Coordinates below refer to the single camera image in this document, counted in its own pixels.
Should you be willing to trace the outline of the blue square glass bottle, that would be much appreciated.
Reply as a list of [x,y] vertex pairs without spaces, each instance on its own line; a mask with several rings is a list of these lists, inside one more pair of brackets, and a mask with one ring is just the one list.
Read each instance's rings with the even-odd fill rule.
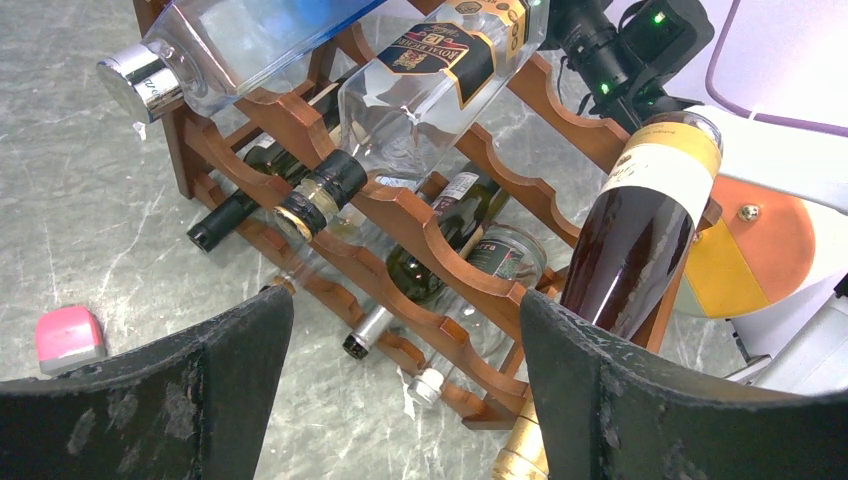
[[362,0],[172,1],[97,74],[137,122],[185,103],[210,117],[378,7]]

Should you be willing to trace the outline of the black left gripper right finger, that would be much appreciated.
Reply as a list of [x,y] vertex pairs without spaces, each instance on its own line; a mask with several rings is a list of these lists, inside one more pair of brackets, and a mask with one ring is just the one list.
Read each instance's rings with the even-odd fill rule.
[[554,479],[843,479],[847,397],[702,374],[531,291],[521,337]]

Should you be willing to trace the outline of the brown bottle gold foil top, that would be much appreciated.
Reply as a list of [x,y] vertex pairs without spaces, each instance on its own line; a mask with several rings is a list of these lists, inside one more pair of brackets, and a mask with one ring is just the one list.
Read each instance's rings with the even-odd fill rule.
[[626,143],[579,234],[558,301],[527,293],[520,324],[531,399],[498,453],[496,479],[612,479],[633,441],[616,366],[679,272],[723,143],[692,111],[649,118]]

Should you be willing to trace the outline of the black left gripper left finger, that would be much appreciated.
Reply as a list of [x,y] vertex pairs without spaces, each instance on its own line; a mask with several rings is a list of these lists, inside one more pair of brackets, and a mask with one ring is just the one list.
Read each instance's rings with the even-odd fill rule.
[[265,290],[53,379],[1,385],[5,479],[250,479],[293,327]]

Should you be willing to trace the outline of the clear square whisky bottle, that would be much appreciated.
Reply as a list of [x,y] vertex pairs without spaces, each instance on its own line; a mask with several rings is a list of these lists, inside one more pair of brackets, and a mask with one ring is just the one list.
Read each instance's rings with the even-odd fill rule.
[[417,190],[545,40],[547,1],[445,1],[347,79],[338,146],[276,206],[309,242],[369,181]]

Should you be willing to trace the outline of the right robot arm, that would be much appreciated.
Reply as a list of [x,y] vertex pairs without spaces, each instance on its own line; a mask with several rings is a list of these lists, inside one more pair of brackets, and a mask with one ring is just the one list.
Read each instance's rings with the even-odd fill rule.
[[845,2],[554,1],[544,48],[595,115],[634,132],[698,112],[724,137],[724,175],[846,211]]

